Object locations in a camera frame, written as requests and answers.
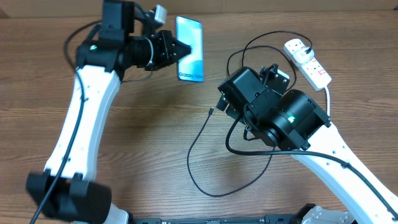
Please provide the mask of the blue Samsung Galaxy smartphone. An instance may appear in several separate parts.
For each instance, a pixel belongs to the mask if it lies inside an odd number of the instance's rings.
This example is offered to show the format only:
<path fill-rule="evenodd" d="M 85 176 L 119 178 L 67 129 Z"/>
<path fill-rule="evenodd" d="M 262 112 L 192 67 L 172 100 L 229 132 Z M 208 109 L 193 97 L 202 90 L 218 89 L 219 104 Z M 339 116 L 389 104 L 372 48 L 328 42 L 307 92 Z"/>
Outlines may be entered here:
<path fill-rule="evenodd" d="M 177 63 L 177 77 L 186 82 L 204 82 L 203 25 L 200 21 L 177 16 L 177 40 L 190 47 L 190 53 Z"/>

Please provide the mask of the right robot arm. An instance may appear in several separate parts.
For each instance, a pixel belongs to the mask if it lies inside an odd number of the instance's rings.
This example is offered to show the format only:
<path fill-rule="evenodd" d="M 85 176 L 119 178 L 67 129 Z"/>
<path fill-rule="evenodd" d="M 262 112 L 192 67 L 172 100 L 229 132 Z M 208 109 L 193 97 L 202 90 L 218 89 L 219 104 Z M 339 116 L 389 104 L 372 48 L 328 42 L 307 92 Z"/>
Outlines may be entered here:
<path fill-rule="evenodd" d="M 397 223 L 397 196 L 358 159 L 327 113 L 307 94 L 287 88 L 276 64 L 241 67 L 219 86 L 217 108 L 243 123 L 270 151 L 227 150 L 241 156 L 290 155 L 345 205 L 356 223 Z"/>

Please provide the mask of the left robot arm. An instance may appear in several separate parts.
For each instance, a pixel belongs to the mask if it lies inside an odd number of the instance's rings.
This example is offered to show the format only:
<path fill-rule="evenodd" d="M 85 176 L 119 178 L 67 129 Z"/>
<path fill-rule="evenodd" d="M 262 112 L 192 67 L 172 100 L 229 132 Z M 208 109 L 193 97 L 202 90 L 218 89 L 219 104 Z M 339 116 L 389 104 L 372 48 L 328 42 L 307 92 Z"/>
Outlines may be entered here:
<path fill-rule="evenodd" d="M 130 67 L 154 72 L 191 52 L 163 29 L 167 10 L 145 11 L 132 1 L 105 1 L 102 18 L 68 63 L 75 74 L 72 98 L 58 142 L 42 173 L 27 176 L 36 214 L 68 223 L 133 223 L 112 202 L 109 187 L 97 184 L 98 150 L 111 104 Z"/>

